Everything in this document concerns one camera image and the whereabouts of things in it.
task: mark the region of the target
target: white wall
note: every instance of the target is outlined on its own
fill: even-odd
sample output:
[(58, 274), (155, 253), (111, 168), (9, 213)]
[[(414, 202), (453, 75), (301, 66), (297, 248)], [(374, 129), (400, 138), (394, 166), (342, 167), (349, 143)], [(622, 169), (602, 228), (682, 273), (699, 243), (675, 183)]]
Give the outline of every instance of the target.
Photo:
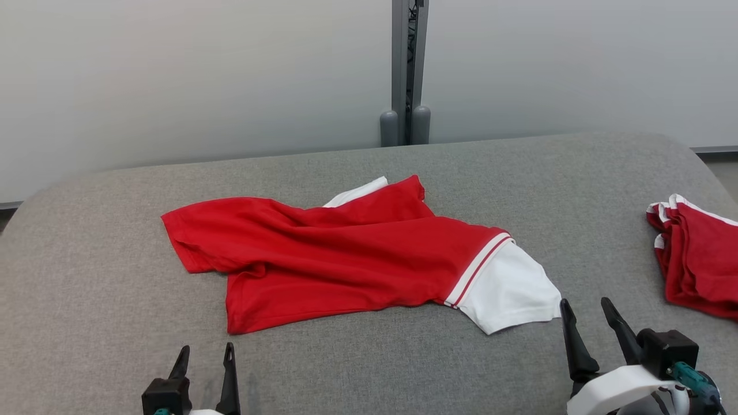
[(738, 145), (738, 1), (428, 2), (432, 143), (631, 130)]
[(378, 146), (390, 48), (390, 0), (0, 0), (0, 202), (86, 171)]

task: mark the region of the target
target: gray table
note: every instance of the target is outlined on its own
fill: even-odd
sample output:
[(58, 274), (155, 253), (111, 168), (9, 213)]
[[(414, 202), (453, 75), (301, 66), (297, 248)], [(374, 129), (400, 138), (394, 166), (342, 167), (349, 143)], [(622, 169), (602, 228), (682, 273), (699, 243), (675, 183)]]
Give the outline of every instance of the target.
[(214, 407), (235, 344), (244, 412), (562, 414), (570, 393), (560, 320), (486, 336), (437, 305), (226, 334), (225, 279), (188, 275), (159, 216), (205, 199), (325, 203), (381, 175), (418, 174), (439, 215), (497, 225), (570, 300), (605, 370), (624, 364), (601, 313), (634, 330), (676, 328), (738, 411), (738, 326), (663, 299), (644, 218), (681, 193), (738, 218), (685, 146), (643, 134), (579, 134), (137, 168), (84, 176), (25, 202), (0, 237), (4, 414), (138, 414), (140, 394), (192, 347), (195, 407)]

